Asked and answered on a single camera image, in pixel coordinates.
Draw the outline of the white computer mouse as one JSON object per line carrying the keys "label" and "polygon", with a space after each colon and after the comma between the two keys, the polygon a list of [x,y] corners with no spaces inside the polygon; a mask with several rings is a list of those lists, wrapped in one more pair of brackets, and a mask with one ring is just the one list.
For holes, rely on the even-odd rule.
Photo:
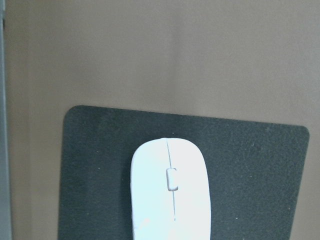
{"label": "white computer mouse", "polygon": [[204,157],[192,142],[160,138],[142,144],[130,167],[135,240],[209,240],[211,199]]}

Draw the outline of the black mouse pad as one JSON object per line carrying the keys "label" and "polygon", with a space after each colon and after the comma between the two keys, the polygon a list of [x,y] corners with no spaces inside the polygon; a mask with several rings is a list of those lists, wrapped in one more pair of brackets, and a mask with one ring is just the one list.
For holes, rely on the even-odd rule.
{"label": "black mouse pad", "polygon": [[169,137],[204,157],[213,240],[290,238],[306,127],[79,105],[63,122],[58,239],[132,239],[132,156]]}

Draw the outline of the grey laptop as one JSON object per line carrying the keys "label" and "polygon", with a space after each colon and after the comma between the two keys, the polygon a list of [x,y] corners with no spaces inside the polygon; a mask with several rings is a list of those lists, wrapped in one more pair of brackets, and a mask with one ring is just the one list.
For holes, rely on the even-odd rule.
{"label": "grey laptop", "polygon": [[6,101],[5,12],[6,2],[2,0],[0,2],[0,238],[11,240],[13,233]]}

